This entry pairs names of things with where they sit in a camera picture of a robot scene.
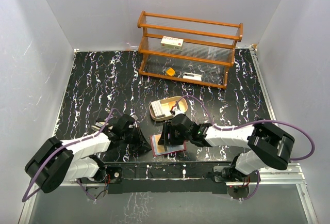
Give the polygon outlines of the gold credit card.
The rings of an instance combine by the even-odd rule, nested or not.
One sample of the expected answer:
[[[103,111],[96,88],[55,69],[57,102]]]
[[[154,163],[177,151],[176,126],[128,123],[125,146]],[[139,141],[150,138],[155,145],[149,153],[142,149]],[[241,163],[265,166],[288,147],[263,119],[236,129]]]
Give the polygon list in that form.
[[[162,145],[156,145],[154,147],[154,151],[155,151],[156,156],[161,156],[161,155],[165,155],[168,153],[167,150],[165,149],[165,147]]]

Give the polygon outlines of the red card holder wallet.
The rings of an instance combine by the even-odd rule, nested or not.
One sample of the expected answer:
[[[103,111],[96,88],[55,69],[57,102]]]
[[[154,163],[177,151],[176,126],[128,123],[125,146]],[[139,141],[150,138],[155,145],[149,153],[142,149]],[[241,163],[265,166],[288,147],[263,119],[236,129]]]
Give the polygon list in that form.
[[[182,152],[186,150],[185,143],[183,145],[178,145],[178,146],[159,145],[158,141],[160,139],[160,136],[161,135],[158,134],[158,135],[152,135],[150,137],[153,156],[162,156],[162,155],[167,155],[175,152]]]

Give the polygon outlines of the beige oval card tray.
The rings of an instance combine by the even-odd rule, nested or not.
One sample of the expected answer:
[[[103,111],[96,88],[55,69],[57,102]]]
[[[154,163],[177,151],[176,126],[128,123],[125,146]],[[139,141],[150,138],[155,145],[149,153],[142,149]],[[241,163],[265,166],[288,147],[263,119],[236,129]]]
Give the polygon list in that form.
[[[160,118],[156,118],[154,116],[154,112],[151,106],[151,103],[149,105],[149,110],[150,110],[150,115],[151,118],[156,121],[156,122],[160,122],[160,121],[167,121],[173,118],[173,116],[170,113],[170,109],[177,103],[178,100],[180,100],[181,96],[175,96],[175,97],[170,97],[170,98],[165,98],[160,100],[161,104],[162,104],[162,109],[164,111],[165,116],[164,117],[160,117]]]

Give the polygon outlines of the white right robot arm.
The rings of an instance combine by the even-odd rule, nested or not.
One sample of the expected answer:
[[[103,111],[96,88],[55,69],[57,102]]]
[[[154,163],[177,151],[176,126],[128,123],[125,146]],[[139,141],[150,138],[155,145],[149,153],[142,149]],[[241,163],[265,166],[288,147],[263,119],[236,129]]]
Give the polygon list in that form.
[[[197,147],[243,147],[247,153],[237,155],[222,177],[242,181],[261,168],[286,170],[294,145],[294,138],[269,120],[259,120],[244,127],[197,124],[185,114],[178,114],[163,124],[157,140],[165,149],[181,146],[186,141]]]

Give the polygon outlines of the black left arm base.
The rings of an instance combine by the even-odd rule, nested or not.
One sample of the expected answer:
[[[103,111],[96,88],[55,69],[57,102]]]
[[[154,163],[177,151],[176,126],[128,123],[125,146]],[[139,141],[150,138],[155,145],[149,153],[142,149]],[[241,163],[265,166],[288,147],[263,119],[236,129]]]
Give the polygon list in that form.
[[[76,183],[80,186],[83,192],[86,194],[88,199],[93,204],[97,204],[100,197],[104,197],[109,190],[111,183],[117,183],[120,176],[121,170],[118,168],[111,168],[104,164],[97,156],[89,156],[81,160],[83,162],[83,175],[75,179]],[[101,190],[97,195],[89,193],[91,186],[87,186],[89,182],[104,184],[104,189]]]

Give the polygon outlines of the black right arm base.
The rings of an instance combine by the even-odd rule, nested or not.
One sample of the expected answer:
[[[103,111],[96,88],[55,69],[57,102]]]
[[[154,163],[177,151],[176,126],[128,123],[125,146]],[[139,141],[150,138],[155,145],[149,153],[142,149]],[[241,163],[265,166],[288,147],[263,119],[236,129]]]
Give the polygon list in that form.
[[[242,185],[240,186],[234,186],[234,192],[237,193],[239,188],[249,187],[250,183],[250,175],[249,174],[243,174],[242,172],[238,171],[236,169],[236,165],[238,164],[238,158],[240,154],[235,156],[232,163],[229,167],[224,167],[220,171],[215,171],[214,169],[211,172],[208,172],[206,175],[206,178],[211,179],[213,182],[216,182],[216,179],[218,179],[221,183],[227,183],[227,182],[242,182]],[[260,182],[260,173],[258,170],[253,171],[254,174],[257,176],[256,186],[252,193],[248,193],[246,197],[238,197],[236,200],[238,200],[240,203],[244,200],[251,199],[257,192]]]

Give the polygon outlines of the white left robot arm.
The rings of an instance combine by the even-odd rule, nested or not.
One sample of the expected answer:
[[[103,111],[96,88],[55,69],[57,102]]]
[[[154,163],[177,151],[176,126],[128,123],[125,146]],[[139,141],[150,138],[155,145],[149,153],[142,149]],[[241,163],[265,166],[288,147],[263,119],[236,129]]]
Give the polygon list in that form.
[[[91,178],[101,182],[106,169],[95,155],[127,144],[134,152],[152,148],[134,117],[123,114],[114,124],[98,121],[94,133],[72,140],[49,138],[26,164],[24,170],[44,193],[53,192],[62,182]]]

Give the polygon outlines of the white stapler on shelf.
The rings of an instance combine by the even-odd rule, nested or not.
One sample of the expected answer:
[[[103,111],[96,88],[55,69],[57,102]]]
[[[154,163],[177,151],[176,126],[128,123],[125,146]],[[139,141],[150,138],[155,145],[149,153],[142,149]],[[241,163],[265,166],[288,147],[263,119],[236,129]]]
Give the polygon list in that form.
[[[200,81],[200,82],[202,81],[202,75],[195,74],[195,73],[184,72],[183,73],[183,78],[184,79],[194,80],[194,81]]]

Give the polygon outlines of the orange yellow small block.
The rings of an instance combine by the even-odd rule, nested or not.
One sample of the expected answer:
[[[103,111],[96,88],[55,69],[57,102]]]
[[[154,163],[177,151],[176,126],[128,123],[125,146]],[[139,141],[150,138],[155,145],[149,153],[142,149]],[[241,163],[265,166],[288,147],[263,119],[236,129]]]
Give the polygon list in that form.
[[[173,77],[173,76],[175,76],[176,72],[173,68],[169,67],[165,70],[165,74],[167,76]]]

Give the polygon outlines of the orange wooden shelf rack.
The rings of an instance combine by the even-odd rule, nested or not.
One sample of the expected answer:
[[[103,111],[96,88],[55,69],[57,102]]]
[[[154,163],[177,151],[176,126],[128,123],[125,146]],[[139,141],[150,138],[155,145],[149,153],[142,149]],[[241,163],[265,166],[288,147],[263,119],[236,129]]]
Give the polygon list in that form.
[[[179,17],[142,11],[138,22],[142,39],[138,52],[143,59],[139,74],[182,83],[225,89],[235,49],[243,38],[242,23]],[[183,39],[182,49],[161,46],[163,36]],[[175,76],[165,74],[173,68]],[[202,81],[184,79],[183,73],[202,75]]]

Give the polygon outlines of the white red medicine box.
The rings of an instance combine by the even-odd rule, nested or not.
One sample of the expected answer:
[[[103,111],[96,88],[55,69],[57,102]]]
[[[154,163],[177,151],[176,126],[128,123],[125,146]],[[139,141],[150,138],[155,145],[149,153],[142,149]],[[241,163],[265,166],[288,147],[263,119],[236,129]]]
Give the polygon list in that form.
[[[184,43],[183,39],[168,37],[168,36],[163,36],[160,42],[161,46],[165,48],[179,50],[179,51],[182,49],[183,43]]]

